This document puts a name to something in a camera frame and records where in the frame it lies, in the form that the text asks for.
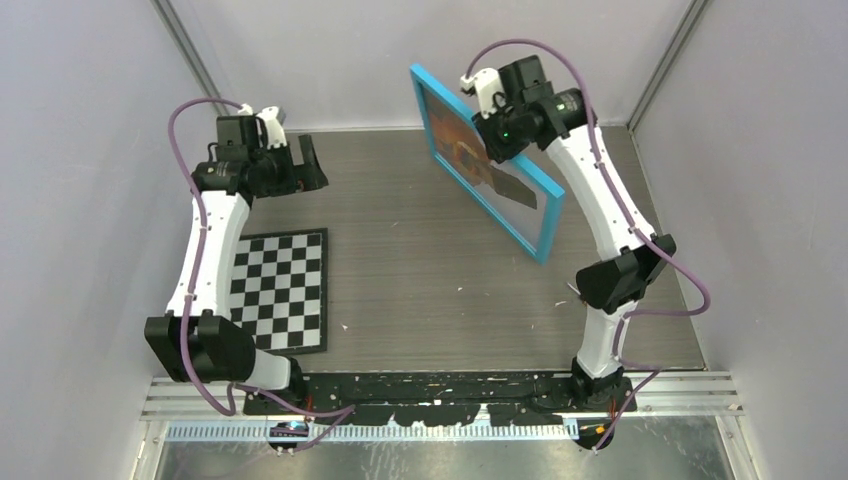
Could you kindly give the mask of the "hot air balloon photo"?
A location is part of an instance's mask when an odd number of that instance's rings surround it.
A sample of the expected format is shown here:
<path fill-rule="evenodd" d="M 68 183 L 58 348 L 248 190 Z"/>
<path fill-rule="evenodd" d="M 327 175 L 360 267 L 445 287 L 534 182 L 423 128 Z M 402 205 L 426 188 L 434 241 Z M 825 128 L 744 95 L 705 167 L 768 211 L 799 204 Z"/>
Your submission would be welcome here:
<path fill-rule="evenodd" d="M 504 228 L 537 249 L 548 195 L 517 167 L 489 160 L 476 131 L 441 96 L 427 88 L 421 93 L 436 155 L 461 177 L 481 205 L 495 213 Z"/>

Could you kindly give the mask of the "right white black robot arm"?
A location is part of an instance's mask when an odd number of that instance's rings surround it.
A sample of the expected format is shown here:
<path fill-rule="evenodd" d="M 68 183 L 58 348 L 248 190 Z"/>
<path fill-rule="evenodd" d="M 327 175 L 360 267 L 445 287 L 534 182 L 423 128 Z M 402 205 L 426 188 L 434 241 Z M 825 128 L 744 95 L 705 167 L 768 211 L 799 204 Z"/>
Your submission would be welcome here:
<path fill-rule="evenodd" d="M 614 409 L 627 386 L 620 346 L 627 319 L 676 252 L 624 187 L 603 144 L 582 87 L 558 91 L 537 56 L 460 80 L 478 100 L 473 124 L 489 158 L 503 163 L 536 145 L 560 170 L 582 209 L 599 259 L 576 274 L 586 305 L 582 344 L 569 377 L 534 387 L 535 409 Z"/>

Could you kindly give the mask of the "blue picture frame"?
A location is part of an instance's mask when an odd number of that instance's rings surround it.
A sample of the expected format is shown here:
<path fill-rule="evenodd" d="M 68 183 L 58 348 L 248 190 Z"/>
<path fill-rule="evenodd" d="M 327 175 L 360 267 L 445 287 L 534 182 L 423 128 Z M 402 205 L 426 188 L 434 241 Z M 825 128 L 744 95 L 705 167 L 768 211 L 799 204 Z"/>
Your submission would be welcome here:
<path fill-rule="evenodd" d="M 433 74 L 431 74 L 424 66 L 420 64 L 413 64 L 409 67 L 409 73 L 418 102 L 420 115 L 425 129 L 425 134 L 429 145 L 431 157 L 457 182 L 457 184 L 461 188 L 466 190 L 470 197 L 481 207 L 481 209 L 484 210 L 487 214 L 489 214 L 493 220 L 495 220 L 507 233 L 509 233 L 532 258 L 534 258 L 540 264 L 545 263 L 550 255 L 556 236 L 558 222 L 563 210 L 563 205 L 566 197 L 564 188 L 524 154 L 520 154 L 517 157 L 508 160 L 504 163 L 498 163 L 511 164 L 517 167 L 518 169 L 526 173 L 528 176 L 530 176 L 532 180 L 537 182 L 537 184 L 543 189 L 544 193 L 548 195 L 545 222 L 543 230 L 541 232 L 539 247 L 535 250 L 531 249 L 526 243 L 524 243 L 520 238 L 518 238 L 518 236 L 514 232 L 504 228 L 504 226 L 502 226 L 502 224 L 499 223 L 498 220 L 495 218 L 495 213 L 481 205 L 480 199 L 476 197 L 475 193 L 468 186 L 463 185 L 461 183 L 461 177 L 456 172 L 449 170 L 446 162 L 436 155 L 435 147 L 433 146 L 432 137 L 430 136 L 430 131 L 428 127 L 427 114 L 424 111 L 421 90 L 427 88 L 433 91 L 434 94 L 441 96 L 449 104 L 449 106 L 458 115 L 462 116 L 463 119 L 476 131 L 472 122 L 472 109 L 468 105 L 466 105 L 462 100 L 460 100 L 457 94 L 449 90 L 448 87 L 446 87 L 440 80 L 438 80 Z"/>

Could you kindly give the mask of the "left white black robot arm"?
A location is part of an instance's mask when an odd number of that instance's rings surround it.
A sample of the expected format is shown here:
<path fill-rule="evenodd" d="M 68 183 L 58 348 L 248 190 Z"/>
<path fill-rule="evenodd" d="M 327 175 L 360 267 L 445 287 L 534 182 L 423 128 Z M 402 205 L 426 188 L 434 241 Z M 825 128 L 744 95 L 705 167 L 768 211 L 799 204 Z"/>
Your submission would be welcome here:
<path fill-rule="evenodd" d="M 267 390 L 280 412 L 298 412 L 307 398 L 300 366 L 261 351 L 231 316 L 236 250 L 253 202 L 328 186 L 312 138 L 298 138 L 296 163 L 277 107 L 243 105 L 216 120 L 209 159 L 186 170 L 192 195 L 191 233 L 180 276 L 163 314 L 147 319 L 144 337 L 171 379 L 192 384 L 218 413 L 233 416 L 235 400 L 218 402 L 208 389 L 248 384 Z"/>

